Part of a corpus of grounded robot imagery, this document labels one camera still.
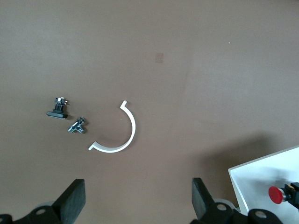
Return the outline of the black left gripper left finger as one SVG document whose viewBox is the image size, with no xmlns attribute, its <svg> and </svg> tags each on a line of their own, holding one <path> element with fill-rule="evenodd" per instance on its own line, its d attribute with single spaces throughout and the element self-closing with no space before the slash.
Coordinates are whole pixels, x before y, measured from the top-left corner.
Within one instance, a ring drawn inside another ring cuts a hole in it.
<svg viewBox="0 0 299 224">
<path fill-rule="evenodd" d="M 74 224 L 85 206 L 85 181 L 74 180 L 51 206 L 40 206 L 14 224 Z"/>
</svg>

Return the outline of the small metal fitting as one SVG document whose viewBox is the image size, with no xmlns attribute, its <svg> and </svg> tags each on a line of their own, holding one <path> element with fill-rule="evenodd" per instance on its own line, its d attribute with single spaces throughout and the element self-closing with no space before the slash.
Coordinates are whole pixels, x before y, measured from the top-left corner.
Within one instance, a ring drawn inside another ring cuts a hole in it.
<svg viewBox="0 0 299 224">
<path fill-rule="evenodd" d="M 74 122 L 69 128 L 68 132 L 69 133 L 84 133 L 86 131 L 86 128 L 84 127 L 86 122 L 86 119 L 84 117 L 79 117 L 77 118 L 76 122 Z"/>
</svg>

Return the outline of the white cabinet drawer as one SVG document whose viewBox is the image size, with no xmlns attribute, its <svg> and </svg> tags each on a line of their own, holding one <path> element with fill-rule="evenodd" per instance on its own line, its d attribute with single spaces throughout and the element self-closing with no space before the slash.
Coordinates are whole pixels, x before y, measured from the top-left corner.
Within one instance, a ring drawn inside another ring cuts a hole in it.
<svg viewBox="0 0 299 224">
<path fill-rule="evenodd" d="M 240 212 L 251 209 L 274 213 L 283 224 L 299 224 L 299 209 L 288 202 L 275 204 L 269 197 L 271 186 L 299 182 L 299 146 L 285 149 L 228 169 Z"/>
</svg>

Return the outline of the red mushroom push button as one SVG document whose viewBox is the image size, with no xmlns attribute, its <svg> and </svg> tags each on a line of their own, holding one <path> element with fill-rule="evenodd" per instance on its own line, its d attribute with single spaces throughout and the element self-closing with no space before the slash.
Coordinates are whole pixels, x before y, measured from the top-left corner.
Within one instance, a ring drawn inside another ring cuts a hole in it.
<svg viewBox="0 0 299 224">
<path fill-rule="evenodd" d="M 268 194 L 275 204 L 288 202 L 292 206 L 299 208 L 299 182 L 285 184 L 283 188 L 271 186 Z"/>
</svg>

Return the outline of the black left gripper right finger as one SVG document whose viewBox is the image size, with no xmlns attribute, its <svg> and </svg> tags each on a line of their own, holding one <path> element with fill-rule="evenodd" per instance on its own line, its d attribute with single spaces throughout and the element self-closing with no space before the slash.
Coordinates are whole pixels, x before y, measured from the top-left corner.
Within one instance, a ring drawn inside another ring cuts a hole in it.
<svg viewBox="0 0 299 224">
<path fill-rule="evenodd" d="M 201 178 L 192 179 L 192 205 L 196 219 L 190 224 L 236 224 L 234 205 L 213 199 Z"/>
</svg>

